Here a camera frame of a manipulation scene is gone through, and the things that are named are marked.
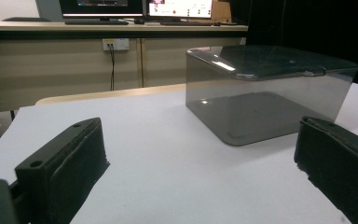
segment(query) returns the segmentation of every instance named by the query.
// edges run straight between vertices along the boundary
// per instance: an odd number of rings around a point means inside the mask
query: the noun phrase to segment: cable
[[[110,91],[115,89],[115,48],[113,44],[107,45],[110,50],[110,57],[112,58],[112,75],[110,77]]]

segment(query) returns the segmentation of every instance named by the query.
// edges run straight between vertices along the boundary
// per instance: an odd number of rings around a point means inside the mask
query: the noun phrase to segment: electrical socket
[[[114,50],[129,50],[130,41],[128,38],[103,39],[103,50],[110,50],[109,45]]]

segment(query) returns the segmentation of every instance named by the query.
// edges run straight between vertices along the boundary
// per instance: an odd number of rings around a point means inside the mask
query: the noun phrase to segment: monitor
[[[143,17],[143,0],[60,0],[64,19],[114,21]]]
[[[154,20],[210,19],[213,0],[146,0],[147,17]]]

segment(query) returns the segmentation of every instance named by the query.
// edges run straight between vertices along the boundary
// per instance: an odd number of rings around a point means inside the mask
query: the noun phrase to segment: monitor screen
[[[146,0],[148,17],[210,19],[213,0]]]
[[[137,18],[143,16],[143,0],[60,0],[62,17]]]

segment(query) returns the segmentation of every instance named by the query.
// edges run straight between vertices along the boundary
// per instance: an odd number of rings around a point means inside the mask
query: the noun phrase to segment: box
[[[243,146],[298,132],[302,117],[334,121],[358,64],[278,46],[186,53],[186,106],[223,142]]]

